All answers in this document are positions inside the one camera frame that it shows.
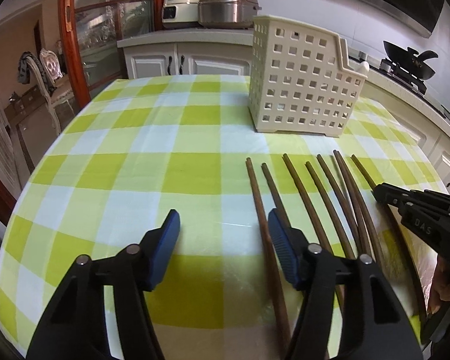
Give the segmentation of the person's right hand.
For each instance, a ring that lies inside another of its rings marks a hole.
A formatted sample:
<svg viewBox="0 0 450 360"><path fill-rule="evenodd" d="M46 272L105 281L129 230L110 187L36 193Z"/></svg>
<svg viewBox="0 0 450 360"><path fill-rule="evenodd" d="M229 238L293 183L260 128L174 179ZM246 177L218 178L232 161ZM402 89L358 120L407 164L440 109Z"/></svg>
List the person's right hand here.
<svg viewBox="0 0 450 360"><path fill-rule="evenodd" d="M450 302L450 263L438 256L429 292L427 313L435 314L444 302Z"/></svg>

